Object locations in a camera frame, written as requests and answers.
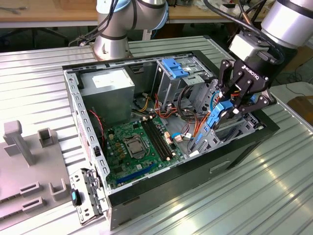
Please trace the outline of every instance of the wire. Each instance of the wire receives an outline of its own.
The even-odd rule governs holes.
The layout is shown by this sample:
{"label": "wire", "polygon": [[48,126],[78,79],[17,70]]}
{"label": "wire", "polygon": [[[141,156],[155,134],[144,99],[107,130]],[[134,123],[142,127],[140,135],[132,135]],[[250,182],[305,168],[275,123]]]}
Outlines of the wire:
{"label": "wire", "polygon": [[261,32],[259,29],[257,29],[256,27],[249,25],[239,19],[237,19],[236,17],[229,15],[223,11],[221,11],[220,9],[215,8],[214,6],[212,6],[208,0],[203,0],[204,4],[213,12],[215,12],[216,14],[223,16],[235,23],[238,23],[239,25],[245,27],[246,29],[250,30],[251,32],[255,33],[256,35],[258,35],[261,39],[263,39],[264,41],[266,41],[276,52],[278,55],[278,59],[275,60],[271,60],[270,63],[274,64],[274,65],[279,65],[281,63],[284,62],[285,60],[285,53],[283,52],[282,48],[273,41],[273,39],[271,39],[270,37],[268,37],[265,33]]}
{"label": "wire", "polygon": [[[90,31],[89,33],[85,34],[85,35],[81,35],[79,37],[77,37],[76,39],[74,39],[73,41],[71,41],[68,46],[70,46],[72,43],[77,42],[79,40],[85,40],[85,45],[92,41],[93,39],[95,39],[97,36],[99,36],[108,26],[109,26],[109,22],[113,16],[114,10],[116,8],[118,0],[112,0],[111,5],[110,5],[110,9],[109,9],[109,14],[106,16],[106,18],[96,27],[94,28],[92,31]],[[93,34],[95,31],[97,31],[99,29],[99,27],[101,27],[105,22],[107,22],[106,26],[103,27],[101,30],[99,30],[97,33]]]}
{"label": "wire", "polygon": [[184,135],[186,135],[188,133],[189,129],[190,129],[190,123],[188,122],[188,123],[186,123],[186,125],[184,125],[184,127],[181,129],[180,132],[183,133]]}
{"label": "wire", "polygon": [[155,33],[152,35],[151,39],[153,39],[156,36],[156,34],[157,34],[157,29],[156,29]]}
{"label": "wire", "polygon": [[214,98],[215,98],[216,94],[218,94],[218,93],[220,93],[220,91],[214,92],[213,95],[212,95],[212,98],[211,98],[211,100],[210,100],[210,110],[211,110],[211,112],[212,112],[213,109],[214,109],[214,107],[213,107]]}
{"label": "wire", "polygon": [[149,104],[149,100],[150,100],[150,97],[147,97],[145,106],[142,109],[138,110],[139,112],[143,112],[143,111],[145,111],[147,109],[148,104]]}
{"label": "wire", "polygon": [[102,123],[100,121],[100,118],[96,113],[94,113],[92,110],[88,110],[88,112],[92,113],[96,119],[98,120],[99,124],[100,124],[100,127],[101,127],[101,135],[102,135],[102,148],[104,148],[104,131],[103,131],[103,126],[102,126]]}
{"label": "wire", "polygon": [[288,84],[285,84],[286,85],[286,88],[289,90],[289,91],[291,91],[292,93],[295,93],[295,94],[301,94],[301,95],[303,95],[303,96],[306,96],[305,94],[303,94],[303,93],[297,93],[297,92],[294,92],[293,90],[291,90],[289,87],[288,87]]}
{"label": "wire", "polygon": [[252,16],[252,18],[251,18],[252,23],[254,23],[254,21],[256,20],[256,18],[258,17],[258,15],[260,14],[260,12],[261,12],[263,6],[265,5],[266,1],[267,1],[267,0],[261,2],[260,5],[258,6],[258,8],[256,9],[256,11],[254,12],[254,14],[253,14],[253,16]]}
{"label": "wire", "polygon": [[241,13],[242,13],[242,15],[243,15],[245,21],[246,21],[249,25],[252,25],[252,22],[251,22],[251,20],[250,20],[250,18],[249,18],[249,16],[248,16],[248,14],[247,14],[247,13],[245,12],[245,10],[244,10],[244,7],[243,7],[243,4],[241,3],[241,0],[239,0],[238,4],[239,4],[240,11],[241,11]]}
{"label": "wire", "polygon": [[[252,11],[253,9],[255,9],[258,5],[260,5],[260,4],[261,4],[262,2],[264,2],[264,1],[266,1],[266,0],[259,0],[258,2],[256,2],[255,4],[253,4],[253,5],[246,11],[246,13],[249,14],[250,11]],[[241,17],[242,17],[242,13],[240,12],[238,19],[241,19]],[[239,29],[239,26],[237,27],[237,29],[235,30],[235,32],[233,33],[233,35],[231,35],[231,37],[227,40],[227,42],[229,42],[236,34],[239,33],[238,29]]]}
{"label": "wire", "polygon": [[160,118],[169,118],[172,114],[177,112],[176,108],[172,108],[170,109],[171,112],[169,113],[169,110],[166,111],[166,113],[161,113],[160,112],[160,107],[159,107],[159,102],[158,102],[158,97],[157,94],[155,94],[155,99],[156,99],[156,103],[155,103],[155,112],[156,114],[160,117]]}
{"label": "wire", "polygon": [[198,126],[197,130],[196,130],[196,134],[199,132],[199,130],[201,129],[202,125],[205,123],[206,119],[209,117],[209,115],[211,114],[211,112],[208,112],[201,120],[200,125]]}

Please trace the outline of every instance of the black cable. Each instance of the black cable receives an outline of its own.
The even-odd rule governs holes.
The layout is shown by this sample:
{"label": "black cable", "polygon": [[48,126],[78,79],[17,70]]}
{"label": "black cable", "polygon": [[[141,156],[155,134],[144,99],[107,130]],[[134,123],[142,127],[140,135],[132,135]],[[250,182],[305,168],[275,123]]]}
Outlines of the black cable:
{"label": "black cable", "polygon": [[[253,4],[247,11],[246,13],[249,14],[250,11],[252,11],[254,8],[256,8],[260,3],[262,3],[263,1],[266,1],[266,0],[259,0],[258,2],[256,2],[255,4]],[[240,12],[239,16],[238,16],[238,19],[241,19],[242,18],[242,14]],[[227,42],[229,42],[236,34],[240,33],[240,30],[242,32],[244,32],[244,28],[242,26],[238,26],[237,29],[235,30],[235,33],[228,39]]]}
{"label": "black cable", "polygon": [[252,22],[250,20],[250,18],[248,17],[248,14],[245,12],[244,10],[244,6],[243,4],[245,4],[246,1],[244,1],[244,3],[241,2],[241,0],[239,0],[238,4],[239,4],[239,8],[241,11],[241,15],[243,16],[243,18],[245,19],[245,21],[249,24],[252,25]]}
{"label": "black cable", "polygon": [[236,17],[229,15],[223,11],[221,11],[220,9],[215,8],[214,6],[212,6],[208,0],[203,0],[204,4],[207,6],[207,8],[209,8],[211,11],[215,12],[216,14],[223,16],[235,23],[238,23],[239,25],[243,26],[244,28],[250,30],[251,32],[255,33],[256,35],[258,35],[261,39],[263,39],[265,42],[267,42],[278,54],[279,58],[277,60],[271,60],[270,63],[274,64],[274,65],[279,65],[281,63],[284,62],[285,60],[285,54],[283,52],[283,50],[281,49],[281,47],[273,41],[273,39],[271,39],[270,37],[268,37],[265,33],[261,32],[259,29],[257,29],[256,27],[249,25],[239,19],[237,19]]}
{"label": "black cable", "polygon": [[193,121],[196,121],[197,119],[193,112],[190,111],[192,115],[194,115],[192,118],[190,118],[189,116],[186,116],[185,114],[183,114],[183,111],[181,109],[181,99],[186,95],[188,91],[190,91],[191,88],[192,86],[191,87],[185,86],[184,89],[179,94],[178,99],[177,99],[177,112],[180,115],[181,119],[183,119],[186,122],[193,122]]}
{"label": "black cable", "polygon": [[267,0],[261,2],[261,4],[259,5],[259,7],[256,9],[256,11],[254,12],[254,15],[251,18],[251,22],[254,23],[254,21],[256,20],[256,18],[258,17],[258,15],[260,14],[263,6],[265,5]]}
{"label": "black cable", "polygon": [[288,87],[288,84],[285,84],[286,85],[286,88],[289,90],[289,91],[291,91],[292,93],[295,93],[295,94],[301,94],[301,95],[303,95],[303,96],[306,96],[305,94],[303,94],[303,93],[297,93],[297,92],[294,92],[293,90],[291,90],[289,87]]}
{"label": "black cable", "polygon": [[259,4],[261,4],[262,2],[267,1],[267,0],[259,0],[258,2],[256,2],[255,4],[253,4],[247,11],[246,13],[249,14],[250,11],[252,11],[254,8],[256,8]]}
{"label": "black cable", "polygon": [[[115,7],[117,5],[118,0],[112,0],[111,1],[111,5],[110,5],[110,9],[109,9],[109,14],[106,16],[106,18],[96,27],[94,28],[92,31],[88,32],[85,35],[79,36],[78,38],[76,38],[75,40],[71,41],[68,46],[70,46],[72,43],[77,42],[79,40],[86,40],[85,44],[87,44],[88,42],[92,41],[93,39],[95,39],[97,36],[99,36],[108,26],[109,26],[109,22],[113,16]],[[97,31],[99,29],[99,27],[101,27],[105,22],[107,22],[107,25],[99,30],[97,33],[93,34],[95,31]]]}

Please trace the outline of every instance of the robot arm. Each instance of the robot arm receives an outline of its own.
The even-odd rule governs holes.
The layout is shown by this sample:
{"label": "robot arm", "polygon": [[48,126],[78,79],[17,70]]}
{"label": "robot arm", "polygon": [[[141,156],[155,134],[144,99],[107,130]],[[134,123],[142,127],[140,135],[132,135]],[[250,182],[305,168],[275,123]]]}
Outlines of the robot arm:
{"label": "robot arm", "polygon": [[[101,34],[94,43],[94,53],[100,60],[130,56],[127,32],[133,29],[159,29],[168,18],[166,0],[112,0],[116,4],[110,24],[102,24]],[[98,21],[106,21],[111,1],[98,0]]]}
{"label": "robot arm", "polygon": [[247,30],[236,35],[229,49],[236,61],[222,60],[219,74],[220,106],[209,117],[211,128],[221,118],[232,118],[276,103],[269,88],[276,75],[313,35],[312,0],[277,0],[262,22],[262,31],[205,5]]}

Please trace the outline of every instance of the metal bracket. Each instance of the metal bracket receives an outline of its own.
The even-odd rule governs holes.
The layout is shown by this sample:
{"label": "metal bracket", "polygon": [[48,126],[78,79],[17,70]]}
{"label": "metal bracket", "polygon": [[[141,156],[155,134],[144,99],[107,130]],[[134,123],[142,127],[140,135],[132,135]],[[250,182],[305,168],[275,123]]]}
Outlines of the metal bracket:
{"label": "metal bracket", "polygon": [[81,198],[81,205],[76,207],[82,225],[100,216],[106,216],[109,204],[95,170],[80,169],[70,175],[70,182],[72,189],[78,192]]}

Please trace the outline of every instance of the metal work surface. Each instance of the metal work surface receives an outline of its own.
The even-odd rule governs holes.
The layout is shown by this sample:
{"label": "metal work surface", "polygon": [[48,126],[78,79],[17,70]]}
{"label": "metal work surface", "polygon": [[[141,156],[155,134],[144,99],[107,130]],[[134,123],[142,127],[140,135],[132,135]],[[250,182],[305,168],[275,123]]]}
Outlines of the metal work surface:
{"label": "metal work surface", "polygon": [[[200,49],[219,66],[226,54],[203,37],[130,43],[134,56]],[[70,114],[61,65],[95,61],[90,47],[0,54],[0,128],[18,117],[23,136],[50,127],[69,174],[88,166]],[[84,227],[72,203],[3,234],[311,234],[312,133],[279,104],[265,109],[279,126],[239,166],[109,232],[100,218]]]}

